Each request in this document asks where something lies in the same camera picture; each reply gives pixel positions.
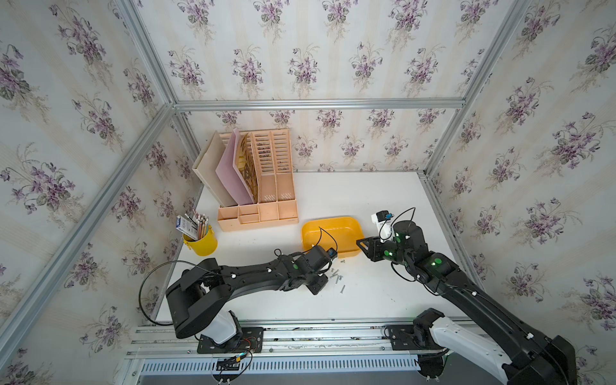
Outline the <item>yellow plastic storage box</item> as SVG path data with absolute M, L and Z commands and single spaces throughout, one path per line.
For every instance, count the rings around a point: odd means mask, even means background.
M 336 217 L 306 222 L 301 236 L 305 251 L 320 245 L 324 250 L 335 249 L 339 258 L 350 258 L 359 254 L 356 242 L 364 238 L 364 232 L 355 218 Z

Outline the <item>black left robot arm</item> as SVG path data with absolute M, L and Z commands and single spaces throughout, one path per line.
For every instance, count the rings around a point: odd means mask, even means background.
M 205 330 L 235 298 L 302 286 L 317 295 L 327 284 L 326 272 L 337 257 L 336 249 L 316 245 L 253 266 L 220 266 L 215 258 L 207 258 L 184 270 L 165 292 L 176 337 L 189 338 Z

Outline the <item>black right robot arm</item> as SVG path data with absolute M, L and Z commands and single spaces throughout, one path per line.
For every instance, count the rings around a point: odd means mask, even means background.
M 576 384 L 573 345 L 563 337 L 545 335 L 507 311 L 487 295 L 454 261 L 428 248 L 414 221 L 390 224 L 390 236 L 359 239 L 357 246 L 373 262 L 389 261 L 409 273 L 431 295 L 443 298 L 470 317 L 485 336 L 459 326 L 443 312 L 429 308 L 412 323 L 388 326 L 395 351 L 431 353 L 419 359 L 420 374 L 440 376 L 447 353 L 454 352 L 503 384 Z

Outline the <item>yellow pen cup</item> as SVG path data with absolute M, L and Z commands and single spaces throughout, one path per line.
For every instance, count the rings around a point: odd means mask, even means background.
M 198 241 L 194 241 L 192 238 L 184 235 L 183 242 L 190 250 L 200 257 L 210 256 L 218 248 L 218 239 L 211 225 L 208 225 L 208 232 L 205 237 L 202 237 Z

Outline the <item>peach plastic desk organizer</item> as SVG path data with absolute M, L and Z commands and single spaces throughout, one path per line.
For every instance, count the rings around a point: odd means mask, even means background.
M 298 223 L 290 130 L 244 131 L 251 141 L 258 178 L 258 201 L 218 209 L 222 231 L 265 229 Z M 231 133 L 221 136 L 226 145 Z

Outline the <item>patterned brown folder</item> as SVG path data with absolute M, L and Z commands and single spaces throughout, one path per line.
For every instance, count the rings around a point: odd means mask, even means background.
M 258 178 L 253 159 L 250 138 L 246 134 L 239 136 L 236 147 L 235 165 L 242 182 L 253 203 L 258 201 Z

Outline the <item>pens in cup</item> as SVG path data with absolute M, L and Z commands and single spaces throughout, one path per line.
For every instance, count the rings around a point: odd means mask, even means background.
M 175 227 L 190 242 L 195 242 L 210 234 L 210 219 L 197 213 L 192 216 L 184 214 L 176 217 Z

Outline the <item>pink folder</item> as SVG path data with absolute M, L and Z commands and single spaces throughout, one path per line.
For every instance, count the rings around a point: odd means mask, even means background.
M 251 201 L 235 165 L 236 147 L 240 134 L 238 129 L 234 129 L 230 134 L 226 150 L 216 168 L 216 174 L 232 199 L 237 202 L 237 205 L 252 205 L 254 203 Z

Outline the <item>beige folder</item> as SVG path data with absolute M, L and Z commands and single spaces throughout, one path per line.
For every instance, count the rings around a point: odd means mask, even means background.
M 237 202 L 232 199 L 216 174 L 216 168 L 225 150 L 226 145 L 223 143 L 220 133 L 215 132 L 192 165 L 192 171 L 221 207 L 237 205 Z

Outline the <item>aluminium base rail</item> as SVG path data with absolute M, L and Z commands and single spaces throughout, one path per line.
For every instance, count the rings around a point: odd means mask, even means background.
M 115 384 L 139 384 L 147 375 L 205 375 L 235 383 L 248 375 L 418 372 L 436 357 L 459 354 L 493 375 L 509 363 L 504 349 L 473 321 L 438 319 L 436 346 L 412 342 L 410 319 L 246 321 L 245 338 L 231 352 L 204 338 L 178 339 L 169 327 L 138 327 Z

